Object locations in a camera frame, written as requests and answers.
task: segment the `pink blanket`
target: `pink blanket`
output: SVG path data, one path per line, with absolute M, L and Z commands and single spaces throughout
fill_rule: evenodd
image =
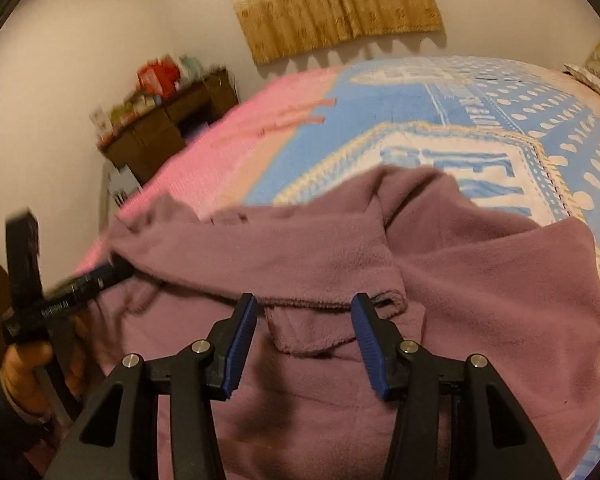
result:
M 339 71 L 338 67 L 313 70 L 275 80 L 171 157 L 119 215 L 130 218 L 146 209 L 155 196 L 168 192 L 201 217 L 207 216 L 216 209 L 216 197 L 232 174 L 264 136 L 292 134 L 299 125 L 320 119 L 311 115 L 315 106 L 333 106 L 333 100 L 323 96 Z M 96 240 L 77 272 L 93 268 L 101 250 L 102 240 Z
M 487 355 L 564 476 L 595 431 L 600 282 L 593 237 L 575 218 L 541 228 L 478 208 L 433 168 L 388 167 L 303 206 L 204 222 L 163 196 L 116 221 L 106 247 L 146 276 L 93 308 L 105 368 L 127 352 L 158 358 L 206 336 L 242 292 L 265 307 L 240 389 L 214 403 L 232 474 L 379 478 L 395 412 L 371 389 L 353 340 L 357 292 L 435 354 Z M 168 478 L 164 424 L 160 433 Z

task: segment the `finger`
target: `finger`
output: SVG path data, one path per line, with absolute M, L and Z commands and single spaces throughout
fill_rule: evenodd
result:
M 78 341 L 74 345 L 74 352 L 71 355 L 71 362 L 69 364 L 69 371 L 77 376 L 82 377 L 84 375 L 84 364 L 87 360 L 86 352 L 84 347 Z
M 47 341 L 11 345 L 4 355 L 2 366 L 17 374 L 30 374 L 34 368 L 46 365 L 54 355 Z
M 73 373 L 69 372 L 64 377 L 64 383 L 69 388 L 69 391 L 71 392 L 72 396 L 78 397 L 84 393 L 86 386 L 84 378 L 76 376 Z
M 71 356 L 71 362 L 69 364 L 69 370 L 65 374 L 64 382 L 66 383 L 69 391 L 74 396 L 78 396 L 84 393 L 84 366 L 86 362 L 86 352 L 82 344 L 76 341 L 74 346 L 74 352 Z
M 0 371 L 4 385 L 12 396 L 30 396 L 38 387 L 36 378 L 30 370 L 27 371 L 14 345 L 7 348 Z
M 74 322 L 74 331 L 75 334 L 82 339 L 85 343 L 89 342 L 90 330 L 87 327 L 87 324 L 78 316 L 74 316 L 72 318 Z

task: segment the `curtain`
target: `curtain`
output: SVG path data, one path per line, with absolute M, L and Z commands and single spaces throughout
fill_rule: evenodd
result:
M 435 0 L 233 0 L 257 64 L 359 36 L 442 29 Z

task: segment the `blue gripper pad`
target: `blue gripper pad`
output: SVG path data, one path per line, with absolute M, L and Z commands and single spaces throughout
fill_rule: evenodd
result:
M 258 320 L 258 302 L 255 297 L 251 294 L 245 294 L 243 298 L 247 301 L 247 305 L 224 362 L 224 381 L 221 388 L 227 399 L 231 397 L 231 394 L 240 383 L 242 370 L 244 370 L 244 363 L 247 361 L 251 339 L 253 339 Z
M 371 307 L 372 312 L 367 312 L 363 303 Z M 376 337 L 376 333 L 371 325 L 369 315 L 378 318 L 371 301 L 366 294 L 356 294 L 351 301 L 351 321 L 353 330 L 356 333 L 362 360 L 365 362 L 366 374 L 369 376 L 371 387 L 376 391 L 382 400 L 389 397 L 389 383 L 386 373 L 386 361 L 382 353 L 382 347 Z

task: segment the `bed sheet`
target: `bed sheet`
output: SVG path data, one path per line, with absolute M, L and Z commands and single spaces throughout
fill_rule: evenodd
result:
M 217 205 L 305 202 L 376 164 L 432 164 L 480 206 L 585 221 L 600 276 L 600 97 L 585 86 L 512 60 L 411 57 L 346 67 L 324 97 L 335 104 L 314 109 L 320 121 L 275 155 L 254 150 L 226 183 L 253 185 Z M 599 458 L 600 423 L 571 478 Z

